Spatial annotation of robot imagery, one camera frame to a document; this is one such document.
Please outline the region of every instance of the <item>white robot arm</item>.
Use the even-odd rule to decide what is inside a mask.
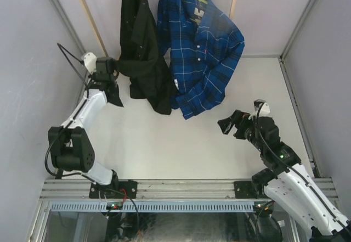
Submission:
[[[312,236],[311,241],[351,241],[350,221],[313,182],[298,155],[280,141],[278,127],[267,117],[268,104],[258,99],[254,107],[252,114],[236,110],[218,121],[224,134],[235,126],[234,137],[248,140],[261,152],[267,168],[252,177],[253,193],[276,201]]]
[[[48,132],[52,164],[63,171],[77,172],[100,185],[118,185],[116,172],[95,159],[87,133],[100,110],[109,102],[123,106],[116,83],[117,65],[113,58],[83,56],[90,73],[88,89],[71,116]]]

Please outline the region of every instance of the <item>white floor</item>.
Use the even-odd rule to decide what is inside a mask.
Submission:
[[[221,105],[184,120],[153,111],[146,100],[129,97],[129,79],[118,78],[124,108],[108,104],[89,132],[98,161],[120,179],[251,178],[265,168],[246,140],[223,135],[217,121],[236,109],[253,112],[253,101],[270,105],[282,140],[312,174],[297,120],[277,58],[241,59]]]

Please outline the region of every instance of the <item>hanging garment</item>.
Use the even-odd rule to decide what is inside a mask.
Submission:
[[[177,89],[156,35],[148,0],[122,0],[119,70],[130,77],[131,98],[146,98],[157,113],[169,115]]]
[[[160,0],[157,28],[160,52],[171,48],[172,108],[189,119],[220,104],[245,45],[235,24],[211,0]]]

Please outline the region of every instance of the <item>blue plaid shirt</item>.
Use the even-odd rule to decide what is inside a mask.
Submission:
[[[244,37],[211,0],[160,0],[159,49],[171,48],[170,70],[178,87],[171,99],[185,119],[220,104],[244,49]],[[195,15],[203,10],[203,17]],[[201,19],[198,25],[195,19]]]

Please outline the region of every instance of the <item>jacket sleeve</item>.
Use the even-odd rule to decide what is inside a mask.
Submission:
[[[171,32],[169,30],[168,0],[160,0],[157,8],[158,49],[165,55],[171,47]]]
[[[224,97],[224,90],[239,62],[244,49],[244,37],[237,30],[229,36],[227,57],[204,76],[188,93],[175,99],[185,119],[219,105]]]

